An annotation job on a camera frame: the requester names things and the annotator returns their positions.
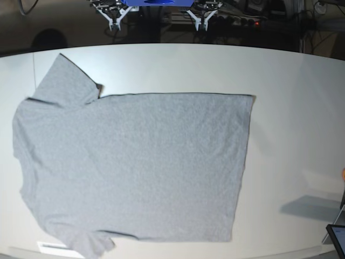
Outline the grey T-shirt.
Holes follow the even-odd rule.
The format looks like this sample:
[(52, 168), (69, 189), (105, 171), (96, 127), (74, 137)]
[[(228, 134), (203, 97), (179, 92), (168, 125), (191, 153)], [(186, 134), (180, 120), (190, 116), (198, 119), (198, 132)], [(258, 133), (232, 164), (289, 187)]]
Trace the grey T-shirt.
[(43, 231), (85, 258), (123, 236), (227, 242), (254, 98), (213, 93), (99, 96), (58, 55), (13, 118), (21, 196)]

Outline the power strip with red light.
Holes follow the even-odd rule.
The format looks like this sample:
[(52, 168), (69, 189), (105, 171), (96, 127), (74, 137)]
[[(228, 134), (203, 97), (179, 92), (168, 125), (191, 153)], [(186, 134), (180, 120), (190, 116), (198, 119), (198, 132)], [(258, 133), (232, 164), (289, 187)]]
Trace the power strip with red light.
[(217, 16), (217, 20), (222, 24), (226, 24), (229, 26), (237, 26), (237, 27), (244, 27), (244, 28), (258, 28), (260, 27), (261, 23), (266, 21), (266, 17), (260, 16), (236, 16), (236, 15), (225, 15), (221, 14)]

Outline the white label strip on table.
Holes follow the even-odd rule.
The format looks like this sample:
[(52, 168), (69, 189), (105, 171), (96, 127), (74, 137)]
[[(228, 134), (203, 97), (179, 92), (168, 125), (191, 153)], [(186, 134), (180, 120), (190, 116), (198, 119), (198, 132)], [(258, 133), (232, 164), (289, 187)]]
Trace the white label strip on table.
[(83, 258), (78, 252), (69, 249), (63, 244), (54, 244), (46, 242), (37, 242), (39, 251), (42, 254), (61, 256), (61, 257), (71, 257), (71, 258)]

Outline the tablet with black frame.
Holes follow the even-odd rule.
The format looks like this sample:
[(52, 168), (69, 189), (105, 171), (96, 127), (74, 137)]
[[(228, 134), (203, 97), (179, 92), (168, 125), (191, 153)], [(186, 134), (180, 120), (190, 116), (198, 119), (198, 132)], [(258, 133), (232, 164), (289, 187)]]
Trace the tablet with black frame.
[(328, 224), (327, 233), (340, 259), (344, 259), (344, 226)]

